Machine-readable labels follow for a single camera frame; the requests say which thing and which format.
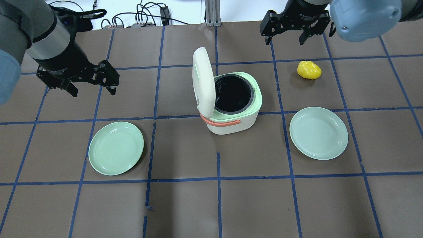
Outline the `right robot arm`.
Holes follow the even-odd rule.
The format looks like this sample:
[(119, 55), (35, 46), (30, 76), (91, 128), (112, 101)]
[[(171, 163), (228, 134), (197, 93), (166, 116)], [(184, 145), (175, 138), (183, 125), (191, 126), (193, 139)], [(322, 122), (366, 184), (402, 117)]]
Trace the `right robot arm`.
[(398, 22), (422, 19), (421, 0), (289, 0), (277, 14), (268, 10), (260, 23), (260, 34), (269, 45), (286, 31), (301, 30), (299, 43), (320, 36), (330, 26), (348, 42), (363, 42), (383, 35)]

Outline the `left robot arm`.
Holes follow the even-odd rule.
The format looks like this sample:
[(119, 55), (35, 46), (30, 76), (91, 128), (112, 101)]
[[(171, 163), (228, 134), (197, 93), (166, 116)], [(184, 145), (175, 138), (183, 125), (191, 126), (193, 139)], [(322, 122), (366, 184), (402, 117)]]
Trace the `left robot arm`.
[(106, 15), (105, 9), (75, 12), (47, 4), (44, 0), (1, 2), (1, 104), (9, 101), (21, 77), (25, 54), (38, 63), (37, 77), (50, 89), (78, 95), (74, 83), (105, 87), (115, 95), (120, 76), (103, 60), (89, 61), (75, 42), (77, 32), (90, 31), (91, 20)]

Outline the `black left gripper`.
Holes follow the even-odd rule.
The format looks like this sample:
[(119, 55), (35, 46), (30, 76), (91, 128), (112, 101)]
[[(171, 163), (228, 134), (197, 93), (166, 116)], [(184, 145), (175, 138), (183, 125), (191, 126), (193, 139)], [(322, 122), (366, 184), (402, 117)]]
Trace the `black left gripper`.
[(77, 82), (106, 87), (107, 91), (114, 96), (120, 79), (118, 72), (107, 60), (102, 60), (97, 64), (89, 62), (73, 69), (68, 66), (56, 71), (47, 70), (39, 65), (36, 75), (47, 87), (52, 89), (62, 88), (72, 97), (78, 95), (77, 87), (72, 84)]

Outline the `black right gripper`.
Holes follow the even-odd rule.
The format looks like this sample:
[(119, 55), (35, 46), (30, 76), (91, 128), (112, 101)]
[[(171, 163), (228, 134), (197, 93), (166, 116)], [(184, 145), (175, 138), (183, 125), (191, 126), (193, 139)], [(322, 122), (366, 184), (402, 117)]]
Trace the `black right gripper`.
[(320, 36), (330, 22), (329, 0), (289, 0), (281, 13), (268, 10), (260, 23), (260, 35), (270, 45), (272, 37), (288, 30), (302, 30), (299, 44), (311, 36)]

